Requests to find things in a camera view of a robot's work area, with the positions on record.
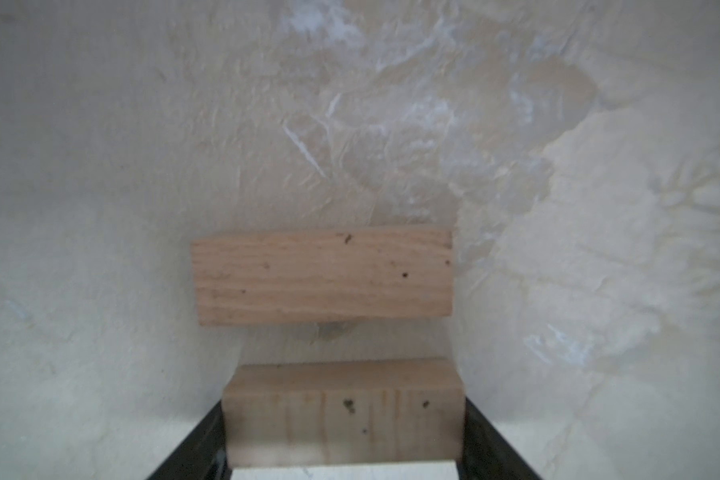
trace white surface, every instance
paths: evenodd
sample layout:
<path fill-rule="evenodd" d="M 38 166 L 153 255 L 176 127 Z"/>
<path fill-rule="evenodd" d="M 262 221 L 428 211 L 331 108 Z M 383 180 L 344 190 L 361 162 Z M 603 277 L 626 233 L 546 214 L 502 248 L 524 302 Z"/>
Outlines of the white surface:
<path fill-rule="evenodd" d="M 458 480 L 455 462 L 384 463 L 377 465 L 331 466 L 307 468 L 240 468 L 232 480 Z"/>
<path fill-rule="evenodd" d="M 449 355 L 546 478 L 720 478 L 720 1 L 0 2 L 0 478 L 238 361 Z M 189 242 L 454 225 L 450 320 L 201 329 Z"/>

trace brown wooden block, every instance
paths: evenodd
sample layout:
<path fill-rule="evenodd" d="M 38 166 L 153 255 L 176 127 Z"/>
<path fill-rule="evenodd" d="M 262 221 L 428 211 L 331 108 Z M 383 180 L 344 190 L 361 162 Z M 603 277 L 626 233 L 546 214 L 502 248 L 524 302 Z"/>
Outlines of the brown wooden block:
<path fill-rule="evenodd" d="M 448 316 L 451 231 L 386 226 L 192 243 L 203 325 Z"/>
<path fill-rule="evenodd" d="M 233 467 L 458 460 L 464 385 L 444 359 L 241 366 L 222 395 Z"/>

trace wooden block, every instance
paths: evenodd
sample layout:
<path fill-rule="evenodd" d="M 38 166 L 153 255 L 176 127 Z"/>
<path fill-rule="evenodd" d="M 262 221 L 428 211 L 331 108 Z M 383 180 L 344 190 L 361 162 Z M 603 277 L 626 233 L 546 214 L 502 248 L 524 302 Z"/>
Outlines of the wooden block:
<path fill-rule="evenodd" d="M 233 467 L 461 458 L 464 385 L 444 359 L 241 366 L 222 410 Z"/>
<path fill-rule="evenodd" d="M 448 316 L 451 231 L 389 226 L 192 244 L 203 325 Z"/>

